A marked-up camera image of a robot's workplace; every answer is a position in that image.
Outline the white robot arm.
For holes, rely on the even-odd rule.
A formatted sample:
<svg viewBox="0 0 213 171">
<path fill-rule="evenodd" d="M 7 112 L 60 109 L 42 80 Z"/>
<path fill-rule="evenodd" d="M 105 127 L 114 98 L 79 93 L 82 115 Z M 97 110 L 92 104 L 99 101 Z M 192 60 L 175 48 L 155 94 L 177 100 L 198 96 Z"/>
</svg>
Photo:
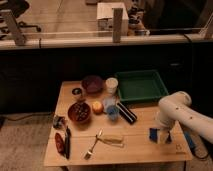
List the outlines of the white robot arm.
<svg viewBox="0 0 213 171">
<path fill-rule="evenodd" d="M 192 110 L 191 103 L 191 97 L 184 91 L 161 98 L 156 114 L 157 125 L 161 130 L 171 130 L 178 121 L 213 144 L 213 118 Z"/>
</svg>

